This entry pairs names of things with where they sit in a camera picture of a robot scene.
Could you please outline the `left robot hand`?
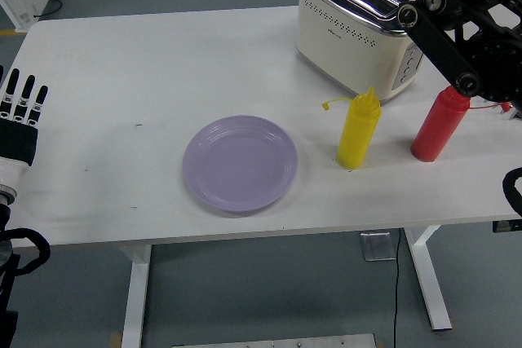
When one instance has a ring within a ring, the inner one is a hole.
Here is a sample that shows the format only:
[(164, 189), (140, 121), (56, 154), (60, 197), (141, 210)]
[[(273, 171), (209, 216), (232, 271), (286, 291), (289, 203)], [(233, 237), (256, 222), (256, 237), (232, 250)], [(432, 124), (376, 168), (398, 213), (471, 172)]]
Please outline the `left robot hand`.
[(20, 70), (14, 68), (1, 93), (1, 193), (14, 198), (21, 176), (33, 164), (37, 150), (37, 124), (48, 93), (47, 86), (34, 91), (30, 75), (16, 95)]

